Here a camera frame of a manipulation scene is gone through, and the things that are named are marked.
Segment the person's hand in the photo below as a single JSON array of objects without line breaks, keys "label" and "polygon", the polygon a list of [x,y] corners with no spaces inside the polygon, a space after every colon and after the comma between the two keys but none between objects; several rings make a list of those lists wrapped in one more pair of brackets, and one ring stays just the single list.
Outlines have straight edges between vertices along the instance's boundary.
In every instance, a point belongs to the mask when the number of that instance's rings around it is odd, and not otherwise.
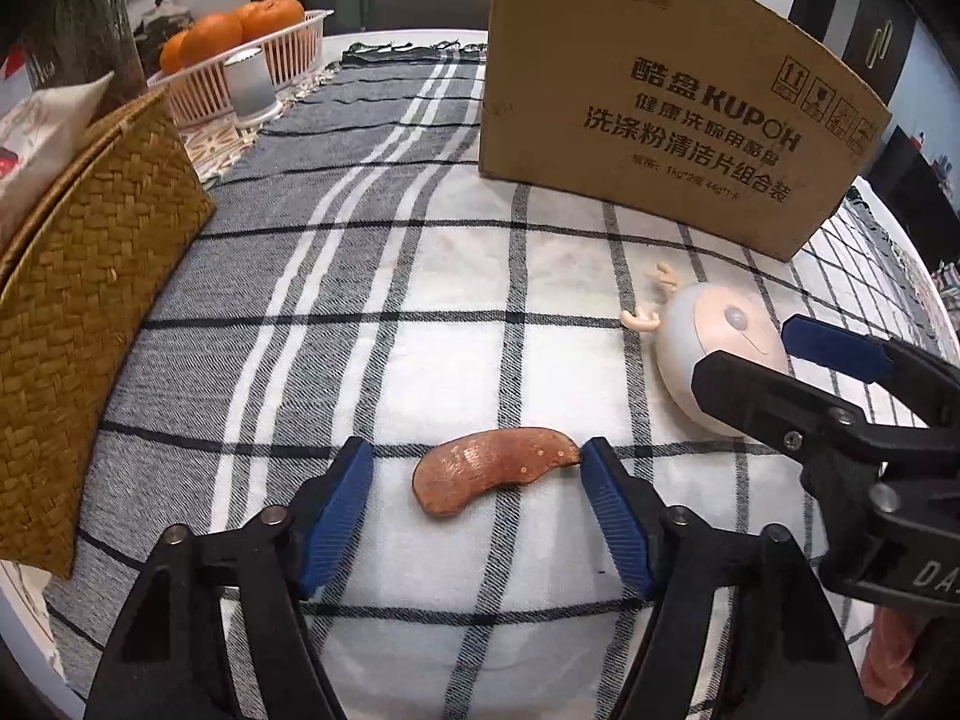
[{"label": "person's hand", "polygon": [[923,628],[919,617],[875,606],[871,642],[861,667],[861,684],[869,699],[888,706],[910,684],[911,654]]}]

